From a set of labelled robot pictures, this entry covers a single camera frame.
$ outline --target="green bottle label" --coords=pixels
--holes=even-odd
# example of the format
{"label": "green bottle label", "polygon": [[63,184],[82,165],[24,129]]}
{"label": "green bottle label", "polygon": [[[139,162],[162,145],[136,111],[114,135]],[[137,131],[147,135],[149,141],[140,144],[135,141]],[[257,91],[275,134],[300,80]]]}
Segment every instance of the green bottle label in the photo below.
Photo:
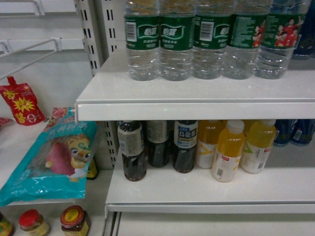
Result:
{"label": "green bottle label", "polygon": [[236,48],[259,47],[267,15],[232,15],[233,29],[228,45]]}
{"label": "green bottle label", "polygon": [[225,48],[231,19],[231,16],[196,15],[193,45],[204,49]]}
{"label": "green bottle label", "polygon": [[294,47],[305,14],[269,14],[261,45],[271,48]]}
{"label": "green bottle label", "polygon": [[125,16],[127,48],[150,50],[158,47],[158,16]]}
{"label": "green bottle label", "polygon": [[172,51],[192,48],[194,17],[161,16],[161,47]]}

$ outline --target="orange juice bottle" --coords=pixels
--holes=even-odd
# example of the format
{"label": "orange juice bottle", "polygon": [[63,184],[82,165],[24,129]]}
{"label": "orange juice bottle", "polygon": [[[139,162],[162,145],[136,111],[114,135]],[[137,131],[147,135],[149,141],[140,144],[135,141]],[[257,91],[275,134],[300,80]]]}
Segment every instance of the orange juice bottle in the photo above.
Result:
{"label": "orange juice bottle", "polygon": [[201,120],[198,126],[196,165],[208,169],[212,167],[213,156],[219,134],[222,131],[220,120]]}
{"label": "orange juice bottle", "polygon": [[245,144],[244,122],[228,120],[226,128],[219,135],[211,173],[221,182],[234,179]]}
{"label": "orange juice bottle", "polygon": [[265,167],[277,133],[275,123],[275,119],[261,119],[252,125],[241,158],[245,171],[257,174]]}

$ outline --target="yellow starburst graphic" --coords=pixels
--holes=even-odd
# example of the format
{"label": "yellow starburst graphic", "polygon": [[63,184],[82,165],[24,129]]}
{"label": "yellow starburst graphic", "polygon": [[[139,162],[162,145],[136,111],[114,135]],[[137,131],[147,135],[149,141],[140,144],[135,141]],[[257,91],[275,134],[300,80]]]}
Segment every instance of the yellow starburst graphic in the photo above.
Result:
{"label": "yellow starburst graphic", "polygon": [[14,109],[16,109],[18,111],[24,112],[24,110],[27,110],[29,112],[30,110],[35,110],[33,102],[30,100],[26,100],[24,97],[23,97],[23,99],[21,99],[19,97],[18,100],[13,101],[13,102],[15,104]]}

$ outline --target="white bottle cap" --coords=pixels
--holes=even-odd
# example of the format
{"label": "white bottle cap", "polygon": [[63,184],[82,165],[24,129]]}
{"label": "white bottle cap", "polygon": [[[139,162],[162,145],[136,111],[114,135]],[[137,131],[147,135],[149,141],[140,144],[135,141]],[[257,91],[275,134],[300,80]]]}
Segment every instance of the white bottle cap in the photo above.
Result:
{"label": "white bottle cap", "polygon": [[276,123],[275,119],[260,119],[259,122],[266,126],[272,126]]}
{"label": "white bottle cap", "polygon": [[244,130],[244,122],[240,119],[229,119],[226,123],[226,129],[233,134],[240,134]]}

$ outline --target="red jar lid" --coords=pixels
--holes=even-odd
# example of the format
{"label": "red jar lid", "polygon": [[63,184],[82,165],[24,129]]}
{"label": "red jar lid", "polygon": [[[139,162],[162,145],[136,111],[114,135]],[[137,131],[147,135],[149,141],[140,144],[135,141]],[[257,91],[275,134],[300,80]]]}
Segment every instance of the red jar lid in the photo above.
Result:
{"label": "red jar lid", "polygon": [[70,206],[63,211],[60,221],[65,228],[72,228],[80,224],[84,218],[84,211],[82,207],[75,205]]}
{"label": "red jar lid", "polygon": [[32,227],[39,220],[39,213],[35,209],[25,211],[19,219],[19,224],[23,229]]}

